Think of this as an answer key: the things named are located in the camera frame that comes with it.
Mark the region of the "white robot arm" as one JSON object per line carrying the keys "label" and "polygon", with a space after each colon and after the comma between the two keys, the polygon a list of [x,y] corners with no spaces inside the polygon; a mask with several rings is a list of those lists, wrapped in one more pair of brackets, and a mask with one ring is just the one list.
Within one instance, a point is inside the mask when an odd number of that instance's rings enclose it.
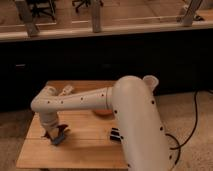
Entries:
{"label": "white robot arm", "polygon": [[44,87],[31,102],[51,143],[65,138],[58,113],[65,110],[111,110],[121,137],[128,171],[172,171],[168,139],[153,91],[158,79],[124,76],[113,86],[58,96],[52,86]]}

